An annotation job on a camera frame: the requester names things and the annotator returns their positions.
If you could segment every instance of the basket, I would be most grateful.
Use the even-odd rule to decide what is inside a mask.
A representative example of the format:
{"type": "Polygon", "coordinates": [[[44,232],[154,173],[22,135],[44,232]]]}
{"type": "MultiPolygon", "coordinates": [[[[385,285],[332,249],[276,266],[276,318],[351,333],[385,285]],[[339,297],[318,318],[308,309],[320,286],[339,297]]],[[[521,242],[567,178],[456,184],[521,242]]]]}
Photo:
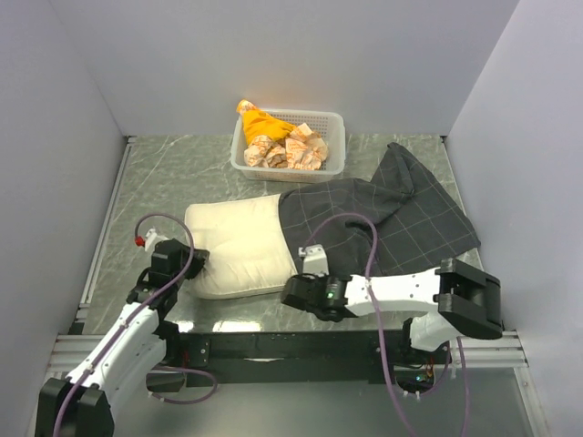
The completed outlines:
{"type": "Polygon", "coordinates": [[[314,184],[326,182],[340,175],[344,170],[346,157],[346,134],[344,120],[333,112],[298,111],[292,109],[263,109],[268,114],[294,125],[307,123],[318,131],[328,145],[328,158],[319,170],[295,170],[292,168],[257,168],[245,164],[243,153],[247,148],[241,116],[235,125],[230,163],[240,170],[247,179],[279,180],[283,182],[304,182],[314,184]]]}

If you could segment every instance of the dark gray blanket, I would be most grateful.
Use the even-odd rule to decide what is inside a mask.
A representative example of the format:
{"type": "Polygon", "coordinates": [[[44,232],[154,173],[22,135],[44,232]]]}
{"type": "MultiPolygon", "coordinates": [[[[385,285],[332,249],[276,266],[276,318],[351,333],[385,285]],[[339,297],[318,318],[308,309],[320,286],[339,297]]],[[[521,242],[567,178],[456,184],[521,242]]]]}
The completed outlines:
{"type": "MultiPolygon", "coordinates": [[[[281,195],[281,228],[298,271],[298,248],[324,220],[342,212],[363,214],[376,226],[380,241],[374,276],[430,269],[480,244],[469,219],[433,173],[396,143],[388,146],[370,182],[338,179],[281,195]]],[[[312,244],[323,245],[332,274],[362,275],[372,241],[363,220],[342,217],[312,244]]]]}

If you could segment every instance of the cream pillow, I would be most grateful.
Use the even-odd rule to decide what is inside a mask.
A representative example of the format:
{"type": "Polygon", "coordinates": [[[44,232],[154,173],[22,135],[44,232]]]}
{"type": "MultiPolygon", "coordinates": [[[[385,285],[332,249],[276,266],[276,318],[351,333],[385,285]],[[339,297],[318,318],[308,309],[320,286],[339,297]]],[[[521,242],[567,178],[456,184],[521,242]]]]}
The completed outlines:
{"type": "Polygon", "coordinates": [[[229,299],[280,291],[297,274],[281,231],[280,195],[194,204],[184,219],[196,248],[210,252],[192,280],[197,296],[229,299]]]}

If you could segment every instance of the cushion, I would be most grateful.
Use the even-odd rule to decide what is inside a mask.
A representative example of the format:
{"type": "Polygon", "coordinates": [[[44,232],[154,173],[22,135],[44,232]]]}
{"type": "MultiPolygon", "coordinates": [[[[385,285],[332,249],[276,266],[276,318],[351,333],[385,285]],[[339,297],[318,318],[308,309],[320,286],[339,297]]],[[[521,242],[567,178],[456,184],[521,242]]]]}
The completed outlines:
{"type": "Polygon", "coordinates": [[[281,291],[297,274],[281,231],[280,195],[194,204],[185,223],[210,257],[192,281],[197,296],[230,299],[281,291]]]}

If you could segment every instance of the marble tabletop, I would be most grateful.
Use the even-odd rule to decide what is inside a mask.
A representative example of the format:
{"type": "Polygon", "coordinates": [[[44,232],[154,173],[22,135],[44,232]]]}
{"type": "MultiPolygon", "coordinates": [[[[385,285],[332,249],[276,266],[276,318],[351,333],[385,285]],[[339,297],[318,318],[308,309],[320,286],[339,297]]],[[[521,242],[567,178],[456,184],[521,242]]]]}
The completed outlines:
{"type": "MultiPolygon", "coordinates": [[[[148,255],[136,248],[133,228],[143,215],[162,211],[183,218],[188,205],[282,193],[300,184],[246,179],[230,165],[232,136],[136,137],[128,144],[128,161],[119,186],[97,279],[89,291],[89,312],[84,334],[104,334],[111,327],[134,287],[139,273],[149,265],[148,255]]],[[[386,150],[397,142],[407,147],[428,167],[452,198],[461,204],[454,174],[439,136],[350,135],[343,176],[370,179],[386,150]]],[[[155,226],[167,236],[183,231],[169,220],[152,218],[144,231],[155,226]]],[[[478,268],[476,249],[460,259],[478,268]]],[[[403,321],[416,315],[386,312],[384,327],[401,329],[403,321]]],[[[282,305],[279,293],[234,300],[201,300],[186,281],[179,302],[167,320],[178,323],[180,331],[307,331],[373,330],[372,316],[340,323],[317,320],[313,315],[282,305]]]]}

